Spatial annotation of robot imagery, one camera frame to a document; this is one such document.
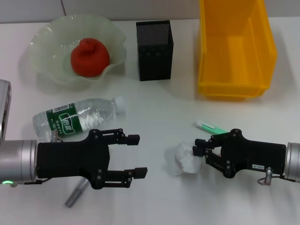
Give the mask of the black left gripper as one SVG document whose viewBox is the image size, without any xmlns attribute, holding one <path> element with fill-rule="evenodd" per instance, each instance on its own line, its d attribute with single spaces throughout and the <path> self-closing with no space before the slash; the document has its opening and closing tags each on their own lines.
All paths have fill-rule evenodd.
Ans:
<svg viewBox="0 0 300 225">
<path fill-rule="evenodd" d="M 86 178 L 93 189 L 129 188 L 133 179 L 144 179 L 147 167 L 124 171 L 107 171 L 108 145 L 138 145 L 139 135 L 126 136 L 122 128 L 92 129 L 78 142 L 41 142 L 37 146 L 37 177 L 39 179 Z"/>
</svg>

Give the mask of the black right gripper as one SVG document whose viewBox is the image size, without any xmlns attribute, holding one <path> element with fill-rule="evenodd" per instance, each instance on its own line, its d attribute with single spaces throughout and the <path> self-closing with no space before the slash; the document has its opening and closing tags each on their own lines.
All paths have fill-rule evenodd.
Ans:
<svg viewBox="0 0 300 225">
<path fill-rule="evenodd" d="M 283 175 L 286 146 L 284 144 L 258 142 L 246 139 L 241 130 L 212 135 L 209 140 L 195 139 L 193 155 L 205 158 L 205 163 L 219 170 L 226 178 L 233 178 L 241 170 Z M 219 147 L 220 155 L 213 150 Z"/>
</svg>

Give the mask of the white paper ball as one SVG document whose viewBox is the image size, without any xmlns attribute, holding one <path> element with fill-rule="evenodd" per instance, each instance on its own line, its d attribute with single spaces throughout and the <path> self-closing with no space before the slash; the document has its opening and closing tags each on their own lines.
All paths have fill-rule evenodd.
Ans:
<svg viewBox="0 0 300 225">
<path fill-rule="evenodd" d="M 181 142 L 164 151 L 166 170 L 172 176 L 198 173 L 202 158 L 194 156 L 193 143 Z"/>
</svg>

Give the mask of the green pen white clip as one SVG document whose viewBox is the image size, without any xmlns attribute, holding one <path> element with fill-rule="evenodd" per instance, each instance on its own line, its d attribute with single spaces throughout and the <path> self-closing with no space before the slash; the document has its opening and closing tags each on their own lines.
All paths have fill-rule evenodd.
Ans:
<svg viewBox="0 0 300 225">
<path fill-rule="evenodd" d="M 205 132 L 208 132 L 209 134 L 212 135 L 219 135 L 219 134 L 224 134 L 224 133 L 228 133 L 228 131 L 223 130 L 219 127 L 216 127 L 212 124 L 209 124 L 207 122 L 204 122 L 202 120 L 198 120 L 194 123 L 195 127 L 204 130 Z"/>
</svg>

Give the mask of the clear water bottle green label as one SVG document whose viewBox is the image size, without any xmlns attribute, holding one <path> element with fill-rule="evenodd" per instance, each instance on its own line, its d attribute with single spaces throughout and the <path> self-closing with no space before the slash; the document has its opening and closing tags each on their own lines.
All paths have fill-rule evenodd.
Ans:
<svg viewBox="0 0 300 225">
<path fill-rule="evenodd" d="M 70 137 L 103 127 L 125 112 L 125 101 L 122 97 L 111 100 L 89 98 L 40 112 L 33 116 L 32 122 L 38 138 L 48 142 L 52 131 L 57 131 L 60 138 Z"/>
</svg>

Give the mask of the red-orange fruit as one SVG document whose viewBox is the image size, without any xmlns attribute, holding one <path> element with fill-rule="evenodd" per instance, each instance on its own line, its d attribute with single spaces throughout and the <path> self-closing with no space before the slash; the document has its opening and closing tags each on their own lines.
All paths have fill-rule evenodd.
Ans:
<svg viewBox="0 0 300 225">
<path fill-rule="evenodd" d="M 83 77 L 95 77 L 110 65 L 110 55 L 105 45 L 94 38 L 82 39 L 70 56 L 71 67 Z"/>
</svg>

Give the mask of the silver marker pen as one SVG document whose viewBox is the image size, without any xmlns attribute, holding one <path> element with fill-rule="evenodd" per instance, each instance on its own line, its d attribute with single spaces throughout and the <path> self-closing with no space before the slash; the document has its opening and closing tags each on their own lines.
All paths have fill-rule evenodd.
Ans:
<svg viewBox="0 0 300 225">
<path fill-rule="evenodd" d="M 86 178 L 81 178 L 78 184 L 76 185 L 75 189 L 73 190 L 70 197 L 65 202 L 65 206 L 68 208 L 71 208 L 76 201 L 79 199 L 81 194 L 84 192 L 84 190 L 88 187 L 90 182 Z"/>
</svg>

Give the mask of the black mesh pen holder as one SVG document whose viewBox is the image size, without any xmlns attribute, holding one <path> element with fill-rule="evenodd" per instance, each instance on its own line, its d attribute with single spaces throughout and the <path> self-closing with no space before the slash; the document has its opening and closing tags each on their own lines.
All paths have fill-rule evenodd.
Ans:
<svg viewBox="0 0 300 225">
<path fill-rule="evenodd" d="M 173 35 L 169 20 L 136 23 L 140 81 L 169 80 Z"/>
</svg>

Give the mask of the pale green glass fruit plate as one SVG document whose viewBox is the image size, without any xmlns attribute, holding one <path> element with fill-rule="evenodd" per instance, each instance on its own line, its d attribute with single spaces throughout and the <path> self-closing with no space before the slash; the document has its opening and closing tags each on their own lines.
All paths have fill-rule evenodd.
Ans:
<svg viewBox="0 0 300 225">
<path fill-rule="evenodd" d="M 110 64 L 91 78 L 76 74 L 71 67 L 71 52 L 84 38 L 102 42 L 110 55 Z M 109 19 L 98 15 L 67 15 L 42 27 L 29 45 L 29 62 L 39 76 L 61 86 L 78 86 L 99 81 L 126 59 L 124 43 L 127 37 Z"/>
</svg>

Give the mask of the yellow plastic storage bin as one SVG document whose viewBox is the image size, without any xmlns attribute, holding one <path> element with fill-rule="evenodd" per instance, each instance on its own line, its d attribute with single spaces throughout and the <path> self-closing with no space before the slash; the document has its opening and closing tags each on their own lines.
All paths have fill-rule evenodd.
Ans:
<svg viewBox="0 0 300 225">
<path fill-rule="evenodd" d="M 261 96 L 277 50 L 264 0 L 199 0 L 198 91 L 208 98 Z"/>
</svg>

